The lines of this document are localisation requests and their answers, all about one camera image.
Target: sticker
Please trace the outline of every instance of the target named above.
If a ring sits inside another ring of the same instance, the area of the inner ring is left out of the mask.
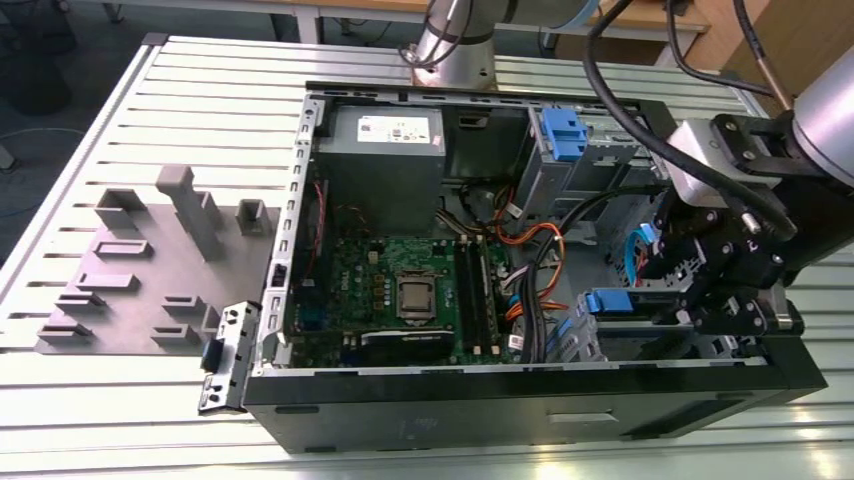
[[[512,202],[508,204],[508,213],[520,218],[522,216],[522,209]]]
[[[359,142],[430,143],[428,117],[374,117],[359,119]]]
[[[512,335],[508,339],[508,348],[512,350],[522,350],[522,345],[525,345],[525,337]]]

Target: power supply label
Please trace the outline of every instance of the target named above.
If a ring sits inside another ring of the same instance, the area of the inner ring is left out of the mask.
[[[428,117],[375,117],[359,119],[359,142],[430,143]]]

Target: metal bracket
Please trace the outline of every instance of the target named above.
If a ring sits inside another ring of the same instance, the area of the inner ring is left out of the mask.
[[[261,305],[243,302],[223,309],[217,338],[205,347],[202,368],[207,372],[199,399],[199,415],[246,413],[243,389]]]

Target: motherboard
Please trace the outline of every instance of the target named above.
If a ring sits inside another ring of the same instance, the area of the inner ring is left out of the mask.
[[[294,319],[297,368],[512,363],[498,275],[505,248],[482,237],[342,238],[329,291]]]

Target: blue plastic clip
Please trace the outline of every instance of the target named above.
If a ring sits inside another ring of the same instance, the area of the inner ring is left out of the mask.
[[[585,295],[588,300],[588,311],[597,313],[632,313],[636,308],[626,290],[598,289]]]
[[[544,134],[554,147],[560,162],[576,162],[588,148],[588,126],[574,110],[544,108]]]

